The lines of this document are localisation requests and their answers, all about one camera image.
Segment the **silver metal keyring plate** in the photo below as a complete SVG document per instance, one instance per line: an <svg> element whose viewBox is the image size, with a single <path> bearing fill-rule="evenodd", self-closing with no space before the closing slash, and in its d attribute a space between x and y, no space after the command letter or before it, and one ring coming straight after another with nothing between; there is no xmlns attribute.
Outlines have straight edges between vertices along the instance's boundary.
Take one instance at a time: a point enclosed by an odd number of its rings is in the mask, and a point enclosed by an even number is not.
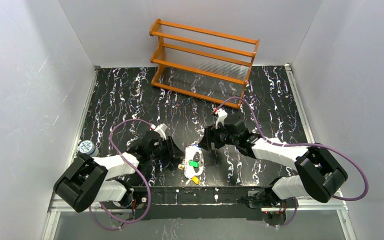
<svg viewBox="0 0 384 240"><path fill-rule="evenodd" d="M204 154L197 145L188 146L185 149L185 156L178 165L187 179L200 176L204 171Z"/></svg>

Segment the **green key tag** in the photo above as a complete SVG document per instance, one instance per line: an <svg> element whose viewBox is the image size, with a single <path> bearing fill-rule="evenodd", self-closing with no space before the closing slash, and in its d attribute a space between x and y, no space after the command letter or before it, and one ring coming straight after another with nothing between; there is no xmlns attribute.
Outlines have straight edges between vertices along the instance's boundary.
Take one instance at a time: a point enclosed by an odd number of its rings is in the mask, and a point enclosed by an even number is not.
<svg viewBox="0 0 384 240"><path fill-rule="evenodd" d="M198 161L189 161L188 164L190 166L194 167L194 168L199 168L200 167L200 163Z"/></svg>

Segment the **yellow key tag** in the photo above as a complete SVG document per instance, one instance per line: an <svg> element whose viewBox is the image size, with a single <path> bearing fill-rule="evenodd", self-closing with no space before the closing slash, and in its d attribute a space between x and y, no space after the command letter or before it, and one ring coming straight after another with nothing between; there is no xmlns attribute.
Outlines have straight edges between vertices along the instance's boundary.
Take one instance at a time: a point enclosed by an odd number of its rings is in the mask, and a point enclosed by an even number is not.
<svg viewBox="0 0 384 240"><path fill-rule="evenodd" d="M201 183L200 179L197 176L194 176L191 178L191 180L196 184L199 185Z"/></svg>

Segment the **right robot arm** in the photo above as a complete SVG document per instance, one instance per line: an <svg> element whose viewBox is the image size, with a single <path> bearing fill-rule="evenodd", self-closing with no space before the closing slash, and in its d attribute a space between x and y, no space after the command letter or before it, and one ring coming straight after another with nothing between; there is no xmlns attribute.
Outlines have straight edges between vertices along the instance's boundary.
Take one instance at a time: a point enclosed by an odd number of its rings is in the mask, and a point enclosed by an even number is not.
<svg viewBox="0 0 384 240"><path fill-rule="evenodd" d="M311 197L320 203L327 203L348 179L348 173L327 149L290 147L274 138L265 140L260 134L249 131L237 115L227 116L207 126L198 143L206 151L225 145L235 146L243 156L269 160L297 172L297 175L276 178L264 190L248 197L248 200L264 205L274 206L296 197Z"/></svg>

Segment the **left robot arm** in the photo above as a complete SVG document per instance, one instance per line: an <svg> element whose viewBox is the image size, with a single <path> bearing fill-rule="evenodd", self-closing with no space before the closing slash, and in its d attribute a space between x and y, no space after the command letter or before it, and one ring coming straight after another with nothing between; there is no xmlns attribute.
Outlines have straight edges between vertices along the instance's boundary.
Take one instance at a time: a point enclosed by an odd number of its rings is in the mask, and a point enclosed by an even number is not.
<svg viewBox="0 0 384 240"><path fill-rule="evenodd" d="M53 192L77 213L98 202L114 202L128 208L135 189L120 176L132 175L150 160L179 161L185 156L171 136L149 130L122 154L92 157L80 153L58 178Z"/></svg>

